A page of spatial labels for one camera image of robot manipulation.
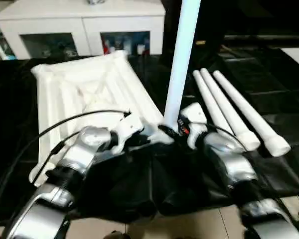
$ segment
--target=black cloth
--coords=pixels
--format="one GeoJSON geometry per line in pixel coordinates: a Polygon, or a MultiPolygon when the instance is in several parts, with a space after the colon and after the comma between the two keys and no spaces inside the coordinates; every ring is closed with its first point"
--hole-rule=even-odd
{"type": "MultiPolygon", "coordinates": [[[[129,59],[162,113],[171,60],[166,55],[129,59]]],[[[36,79],[30,69],[57,62],[0,62],[0,176],[16,153],[38,133],[36,79]]],[[[253,50],[220,53],[208,69],[221,70],[292,146],[291,152],[282,157],[271,157],[264,147],[246,154],[259,174],[263,193],[268,197],[299,195],[299,65],[280,50],[253,50]]],[[[181,107],[197,101],[207,113],[195,81],[188,74],[181,107]]],[[[26,199],[34,191],[28,174],[37,158],[38,144],[24,155],[5,191],[0,223],[9,218],[21,198],[26,199]]],[[[157,213],[179,215],[231,204],[213,164],[202,152],[176,144],[157,144],[93,167],[71,215],[130,223],[157,213]]]]}

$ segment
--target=white tube end cap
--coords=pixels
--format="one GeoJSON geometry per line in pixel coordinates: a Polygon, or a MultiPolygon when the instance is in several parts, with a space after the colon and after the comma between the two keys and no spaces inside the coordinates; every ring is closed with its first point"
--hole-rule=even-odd
{"type": "Polygon", "coordinates": [[[253,151],[260,146],[260,141],[252,131],[246,131],[236,136],[248,151],[253,151]]]}
{"type": "Polygon", "coordinates": [[[290,145],[280,135],[265,140],[265,146],[273,157],[283,156],[291,150],[290,145]]]}

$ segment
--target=white plastic tube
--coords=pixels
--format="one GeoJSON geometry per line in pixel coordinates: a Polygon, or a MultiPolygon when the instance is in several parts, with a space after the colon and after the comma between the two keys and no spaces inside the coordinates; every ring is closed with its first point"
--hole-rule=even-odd
{"type": "Polygon", "coordinates": [[[173,66],[170,75],[164,123],[177,130],[177,119],[183,95],[191,48],[199,13],[200,0],[183,0],[173,66]]]}
{"type": "MultiPolygon", "coordinates": [[[[209,114],[214,122],[214,124],[218,127],[221,127],[225,130],[227,130],[228,132],[232,133],[232,130],[229,126],[229,124],[227,123],[223,113],[221,112],[221,110],[219,109],[214,97],[212,96],[212,94],[210,93],[206,83],[204,82],[201,74],[199,73],[199,71],[194,71],[193,72],[193,76],[196,80],[196,83],[198,85],[199,91],[204,99],[204,102],[207,106],[207,109],[209,111],[209,114]]],[[[221,131],[221,130],[217,130],[220,134],[222,134],[225,137],[228,137],[228,134],[226,134],[225,132],[221,131]]]]}
{"type": "Polygon", "coordinates": [[[256,135],[247,128],[207,69],[201,69],[200,73],[236,137],[243,143],[248,151],[253,151],[258,148],[260,141],[256,135]]]}
{"type": "Polygon", "coordinates": [[[264,140],[265,146],[269,153],[274,157],[279,157],[288,153],[291,147],[286,140],[270,127],[270,125],[236,90],[236,88],[233,87],[233,85],[223,76],[223,74],[221,74],[219,71],[215,71],[214,77],[264,140]]]}

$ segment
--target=wire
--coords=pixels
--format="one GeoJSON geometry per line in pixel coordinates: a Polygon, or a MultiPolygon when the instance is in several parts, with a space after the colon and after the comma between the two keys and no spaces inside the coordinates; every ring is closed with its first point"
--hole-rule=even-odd
{"type": "Polygon", "coordinates": [[[14,158],[14,160],[12,161],[11,166],[8,168],[6,174],[3,176],[1,185],[0,185],[0,202],[1,202],[1,197],[3,195],[4,189],[6,188],[6,185],[16,167],[16,165],[18,164],[18,162],[20,161],[21,157],[23,156],[23,154],[27,151],[27,149],[34,143],[36,142],[39,138],[41,138],[42,136],[44,136],[45,134],[47,134],[48,132],[50,132],[51,130],[53,130],[54,128],[60,126],[63,123],[66,123],[70,120],[74,120],[83,116],[87,116],[87,115],[91,115],[91,114],[97,114],[97,113],[107,113],[107,112],[112,112],[112,113],[122,113],[124,114],[124,116],[129,115],[129,112],[126,111],[119,111],[119,110],[102,110],[102,111],[91,111],[91,112],[86,112],[86,113],[82,113],[79,115],[75,115],[69,118],[66,118],[64,120],[61,120],[60,122],[52,125],[51,127],[45,129],[44,131],[42,131],[39,135],[37,135],[35,138],[33,138],[21,151],[20,153],[17,155],[16,158],[14,158]]]}
{"type": "Polygon", "coordinates": [[[34,185],[36,183],[36,181],[38,180],[38,177],[40,176],[40,174],[42,173],[42,171],[44,170],[45,166],[47,165],[47,163],[50,161],[51,157],[53,155],[56,155],[65,145],[65,142],[67,140],[69,140],[70,138],[72,138],[73,136],[76,136],[80,131],[77,131],[69,136],[67,136],[64,140],[60,141],[49,153],[48,157],[46,158],[45,162],[43,163],[43,165],[40,167],[38,173],[36,174],[36,176],[34,177],[33,181],[32,181],[32,185],[34,185]]]}

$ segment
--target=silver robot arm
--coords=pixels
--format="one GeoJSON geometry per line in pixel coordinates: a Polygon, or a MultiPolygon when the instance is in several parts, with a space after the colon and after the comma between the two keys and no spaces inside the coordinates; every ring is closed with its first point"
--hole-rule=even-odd
{"type": "Polygon", "coordinates": [[[258,177],[243,149],[232,137],[207,133],[193,122],[206,122],[197,103],[181,112],[182,128],[188,132],[188,146],[201,148],[213,162],[228,193],[237,205],[247,239],[299,239],[299,232],[288,216],[272,200],[265,198],[258,186],[258,177]]]}
{"type": "Polygon", "coordinates": [[[2,238],[65,238],[70,225],[67,214],[73,209],[91,166],[103,153],[107,158],[120,153],[125,141],[142,129],[143,124],[135,115],[124,118],[112,131],[93,126],[83,128],[55,169],[49,172],[47,181],[6,227],[2,238]]]}

